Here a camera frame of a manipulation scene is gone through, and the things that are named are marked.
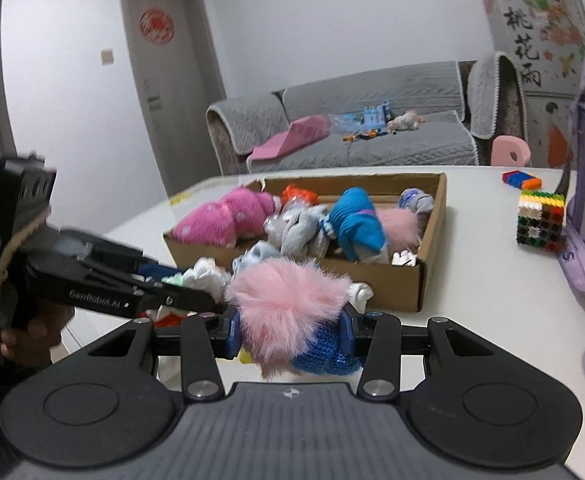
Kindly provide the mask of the person left hand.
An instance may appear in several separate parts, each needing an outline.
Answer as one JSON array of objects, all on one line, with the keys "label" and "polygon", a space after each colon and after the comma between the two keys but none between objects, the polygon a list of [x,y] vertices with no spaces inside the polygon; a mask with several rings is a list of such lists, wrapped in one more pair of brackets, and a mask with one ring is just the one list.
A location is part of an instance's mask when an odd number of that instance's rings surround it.
[{"label": "person left hand", "polygon": [[44,309],[44,315],[32,320],[27,328],[6,328],[2,331],[2,356],[27,367],[49,366],[52,362],[50,350],[61,344],[61,331],[73,317],[74,307],[49,304]]}]

